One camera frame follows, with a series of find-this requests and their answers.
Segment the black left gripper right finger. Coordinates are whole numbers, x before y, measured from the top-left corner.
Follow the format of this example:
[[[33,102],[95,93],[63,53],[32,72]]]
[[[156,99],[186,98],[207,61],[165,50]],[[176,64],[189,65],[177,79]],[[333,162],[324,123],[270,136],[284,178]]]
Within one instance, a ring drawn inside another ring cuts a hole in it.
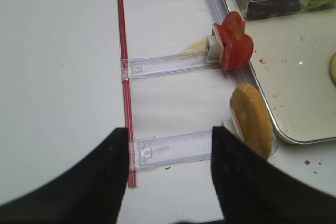
[[[335,197],[272,166],[223,126],[212,129],[211,175],[226,223],[335,223]]]

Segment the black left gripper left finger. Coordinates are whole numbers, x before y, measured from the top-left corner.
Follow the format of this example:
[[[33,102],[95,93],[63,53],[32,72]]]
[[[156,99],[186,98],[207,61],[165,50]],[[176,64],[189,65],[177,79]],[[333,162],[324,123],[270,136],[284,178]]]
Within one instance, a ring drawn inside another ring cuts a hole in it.
[[[116,223],[129,176],[129,139],[116,128],[78,164],[1,206],[1,223]]]

